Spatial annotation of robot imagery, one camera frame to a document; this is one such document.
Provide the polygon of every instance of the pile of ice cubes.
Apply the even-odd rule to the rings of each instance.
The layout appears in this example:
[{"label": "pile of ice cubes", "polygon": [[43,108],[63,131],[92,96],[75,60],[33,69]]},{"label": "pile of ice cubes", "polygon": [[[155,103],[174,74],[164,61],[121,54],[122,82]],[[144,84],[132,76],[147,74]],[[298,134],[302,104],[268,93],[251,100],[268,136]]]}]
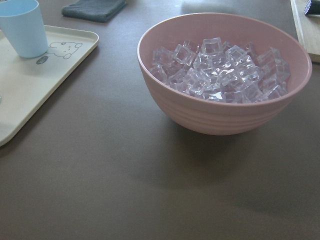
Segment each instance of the pile of ice cubes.
[{"label": "pile of ice cubes", "polygon": [[196,98],[223,103],[256,103],[288,93],[289,64],[270,47],[257,55],[252,42],[243,47],[219,37],[202,44],[186,40],[175,50],[152,53],[150,73],[171,88]]}]

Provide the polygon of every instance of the pink bowl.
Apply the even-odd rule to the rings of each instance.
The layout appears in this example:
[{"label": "pink bowl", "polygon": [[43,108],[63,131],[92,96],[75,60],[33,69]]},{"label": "pink bowl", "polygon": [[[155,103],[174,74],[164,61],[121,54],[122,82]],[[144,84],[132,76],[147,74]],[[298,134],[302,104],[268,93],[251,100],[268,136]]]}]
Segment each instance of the pink bowl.
[{"label": "pink bowl", "polygon": [[[202,43],[220,37],[244,46],[253,42],[258,54],[279,49],[289,63],[288,94],[258,103],[223,103],[195,98],[166,86],[150,74],[152,51],[174,50],[184,40]],[[308,53],[290,35],[267,23],[233,14],[193,13],[164,20],[141,37],[137,57],[144,81],[157,105],[179,125],[209,135],[232,135],[255,129],[282,111],[308,83],[312,63]]]}]

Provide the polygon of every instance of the bowl rim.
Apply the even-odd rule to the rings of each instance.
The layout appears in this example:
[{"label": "bowl rim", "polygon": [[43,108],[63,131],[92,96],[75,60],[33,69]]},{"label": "bowl rim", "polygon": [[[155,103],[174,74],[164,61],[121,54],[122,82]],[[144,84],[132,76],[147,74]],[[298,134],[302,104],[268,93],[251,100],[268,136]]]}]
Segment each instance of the bowl rim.
[{"label": "bowl rim", "polygon": [[[167,86],[166,84],[164,84],[163,82],[159,81],[157,78],[155,78],[150,72],[149,70],[146,68],[146,66],[144,65],[141,56],[140,56],[140,48],[141,48],[141,43],[144,39],[144,37],[156,26],[163,24],[164,22],[168,22],[170,20],[173,19],[177,19],[177,18],[183,18],[186,16],[191,16],[191,15],[222,15],[222,16],[226,16],[226,17],[236,17],[236,18],[242,18],[242,19],[246,19],[249,21],[254,21],[256,23],[260,23],[263,24],[265,26],[268,26],[270,28],[273,28],[276,31],[281,32],[282,34],[284,34],[285,36],[287,36],[288,38],[290,38],[292,41],[294,41],[295,43],[297,43],[297,46],[302,50],[304,56],[307,59],[307,65],[308,65],[308,70],[307,70],[307,75],[305,77],[305,79],[300,83],[300,85],[295,88],[293,91],[277,97],[275,99],[270,99],[270,100],[265,100],[265,101],[260,101],[260,102],[250,102],[250,103],[229,103],[229,102],[219,102],[219,101],[210,101],[210,100],[206,100],[206,99],[201,99],[201,98],[197,98],[182,92],[179,92],[177,90],[174,90],[173,88]],[[196,12],[196,13],[187,13],[187,14],[181,14],[181,15],[177,15],[177,16],[173,16],[173,17],[169,17],[167,19],[164,19],[156,24],[154,24],[153,26],[151,26],[150,28],[148,28],[143,35],[141,36],[138,45],[137,45],[137,58],[139,61],[139,65],[142,67],[142,69],[145,71],[145,73],[151,78],[153,79],[158,85],[161,85],[162,87],[166,88],[167,90],[180,95],[181,97],[190,99],[190,100],[194,100],[194,101],[199,101],[200,103],[205,103],[205,104],[211,104],[211,105],[220,105],[220,106],[226,106],[226,107],[241,107],[241,108],[247,108],[247,107],[252,107],[252,106],[262,106],[262,105],[270,105],[270,104],[274,104],[277,102],[282,102],[288,99],[292,99],[296,94],[298,94],[309,82],[311,74],[312,74],[312,61],[310,59],[309,54],[307,53],[307,51],[304,49],[304,47],[294,38],[292,37],[290,34],[286,33],[285,31],[279,29],[278,27],[271,25],[267,22],[255,19],[255,18],[251,18],[251,17],[247,17],[247,16],[242,16],[242,15],[238,15],[238,14],[231,14],[231,13],[221,13],[221,12]]]}]

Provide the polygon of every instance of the cup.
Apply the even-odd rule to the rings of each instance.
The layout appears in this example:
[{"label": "cup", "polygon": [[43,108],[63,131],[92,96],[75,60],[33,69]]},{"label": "cup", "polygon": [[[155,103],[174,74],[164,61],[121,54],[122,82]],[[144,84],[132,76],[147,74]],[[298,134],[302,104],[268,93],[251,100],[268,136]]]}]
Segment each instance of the cup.
[{"label": "cup", "polygon": [[0,29],[17,54],[23,58],[38,57],[49,47],[36,0],[1,1]]}]

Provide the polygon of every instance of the gray towel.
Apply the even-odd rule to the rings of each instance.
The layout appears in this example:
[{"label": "gray towel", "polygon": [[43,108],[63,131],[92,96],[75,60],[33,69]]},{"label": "gray towel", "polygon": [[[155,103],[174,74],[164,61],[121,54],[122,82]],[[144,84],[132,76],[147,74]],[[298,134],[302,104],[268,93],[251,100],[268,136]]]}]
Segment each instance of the gray towel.
[{"label": "gray towel", "polygon": [[61,13],[66,17],[105,23],[126,4],[125,0],[79,0],[64,6]]}]

